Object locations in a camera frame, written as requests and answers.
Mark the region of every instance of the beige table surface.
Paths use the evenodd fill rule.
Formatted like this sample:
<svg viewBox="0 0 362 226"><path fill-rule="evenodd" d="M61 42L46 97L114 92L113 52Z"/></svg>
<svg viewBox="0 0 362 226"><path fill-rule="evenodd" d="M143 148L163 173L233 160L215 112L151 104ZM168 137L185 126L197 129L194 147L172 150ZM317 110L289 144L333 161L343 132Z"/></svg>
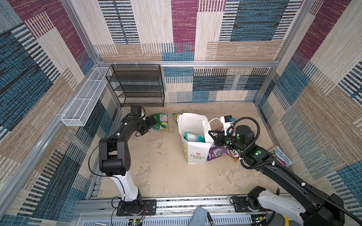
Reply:
<svg viewBox="0 0 362 226"><path fill-rule="evenodd" d="M169 131L151 129L147 134L128 141L131 154L130 173L142 196L180 195L231 195L247 194L255 186L262 186L275 192L281 188L276 182L256 170L244 169L240 162L225 155L204 165L188 164L182 152L182 142L172 113L185 109L189 113L206 115L209 120L225 115L234 118L250 116L260 124L260 136L256 144L269 150L273 143L253 103L165 103L165 107L146 107L146 115L157 112L168 113ZM250 120L238 125L248 125L256 133L256 126ZM211 129L221 127L218 120L211 122ZM103 178L99 197L120 195L110 178Z"/></svg>

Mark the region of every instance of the yellow object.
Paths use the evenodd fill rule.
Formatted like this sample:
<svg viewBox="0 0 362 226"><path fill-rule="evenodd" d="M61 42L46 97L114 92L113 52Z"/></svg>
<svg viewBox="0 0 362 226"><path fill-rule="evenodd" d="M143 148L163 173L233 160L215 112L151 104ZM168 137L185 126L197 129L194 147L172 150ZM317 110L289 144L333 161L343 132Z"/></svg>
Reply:
<svg viewBox="0 0 362 226"><path fill-rule="evenodd" d="M292 219L289 219L286 216L283 216L283 217L284 217L284 220L285 220L284 226L289 226L289 221L292 221Z"/></svg>

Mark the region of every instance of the shopping bag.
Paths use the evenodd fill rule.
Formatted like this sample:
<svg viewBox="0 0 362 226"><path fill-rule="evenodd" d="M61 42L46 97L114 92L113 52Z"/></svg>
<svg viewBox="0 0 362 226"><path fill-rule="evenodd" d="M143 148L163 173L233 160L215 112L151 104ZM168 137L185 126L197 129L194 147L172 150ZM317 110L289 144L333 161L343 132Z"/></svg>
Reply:
<svg viewBox="0 0 362 226"><path fill-rule="evenodd" d="M188 164L205 164L209 150L214 144L214 140L209 135L211 127L207 117L194 113L183 113L178 115L177 123L182 149ZM204 136L205 143L185 140L186 132Z"/></svg>

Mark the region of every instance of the black wire rack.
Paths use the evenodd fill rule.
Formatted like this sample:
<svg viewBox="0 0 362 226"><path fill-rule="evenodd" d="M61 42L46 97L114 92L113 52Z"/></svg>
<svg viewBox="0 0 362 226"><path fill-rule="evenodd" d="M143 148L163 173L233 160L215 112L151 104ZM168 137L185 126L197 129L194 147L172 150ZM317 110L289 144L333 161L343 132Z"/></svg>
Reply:
<svg viewBox="0 0 362 226"><path fill-rule="evenodd" d="M158 64L112 64L106 76L122 107L163 107L165 91Z"/></svg>

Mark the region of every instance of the white mesh shelf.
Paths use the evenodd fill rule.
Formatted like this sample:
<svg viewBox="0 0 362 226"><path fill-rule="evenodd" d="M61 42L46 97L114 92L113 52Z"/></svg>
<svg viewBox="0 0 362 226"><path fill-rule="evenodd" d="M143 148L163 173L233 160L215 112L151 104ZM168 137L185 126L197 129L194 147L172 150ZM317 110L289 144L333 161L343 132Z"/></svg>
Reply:
<svg viewBox="0 0 362 226"><path fill-rule="evenodd" d="M107 67L98 67L90 75L62 117L66 126L84 126L107 84Z"/></svg>

